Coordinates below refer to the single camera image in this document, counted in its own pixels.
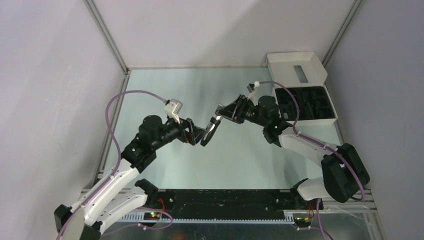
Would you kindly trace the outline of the silver black hair clipper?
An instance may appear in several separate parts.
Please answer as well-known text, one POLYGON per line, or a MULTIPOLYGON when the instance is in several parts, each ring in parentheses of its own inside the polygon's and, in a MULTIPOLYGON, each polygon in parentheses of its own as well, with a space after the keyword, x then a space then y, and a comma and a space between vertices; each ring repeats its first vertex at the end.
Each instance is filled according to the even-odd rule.
POLYGON ((203 136, 203 138, 200 141, 201 146, 205 147, 211 141, 216 130, 221 124, 221 121, 222 121, 222 116, 220 115, 213 116, 210 119, 209 124, 206 127, 206 130, 207 130, 206 134, 203 136))

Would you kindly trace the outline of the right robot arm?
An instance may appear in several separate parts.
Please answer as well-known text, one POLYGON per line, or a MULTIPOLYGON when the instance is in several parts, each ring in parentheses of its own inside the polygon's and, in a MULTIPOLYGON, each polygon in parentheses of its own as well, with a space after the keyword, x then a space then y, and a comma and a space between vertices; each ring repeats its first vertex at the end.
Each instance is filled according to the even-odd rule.
POLYGON ((219 105, 215 113, 237 124, 248 121, 261 126, 269 144, 294 151, 320 167, 321 177, 301 180, 292 188, 304 201, 331 198, 345 203, 357 192, 359 200, 365 198, 370 175, 354 146, 327 143, 297 130, 280 116, 274 97, 262 96, 254 104, 241 94, 232 103, 219 105))

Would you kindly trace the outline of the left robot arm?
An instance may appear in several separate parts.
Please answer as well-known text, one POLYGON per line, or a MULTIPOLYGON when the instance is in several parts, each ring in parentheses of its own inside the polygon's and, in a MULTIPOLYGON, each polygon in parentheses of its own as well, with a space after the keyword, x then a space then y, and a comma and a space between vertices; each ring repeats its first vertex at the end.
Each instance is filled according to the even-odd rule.
POLYGON ((168 118, 157 115, 144 118, 134 139, 120 153, 116 166, 71 206, 61 204, 55 211, 58 240, 98 240, 105 231, 124 215, 144 206, 157 188, 146 179, 139 180, 129 193, 115 196, 140 175, 153 160, 156 151, 174 140, 195 146, 206 145, 216 124, 207 128, 194 125, 190 118, 168 118))

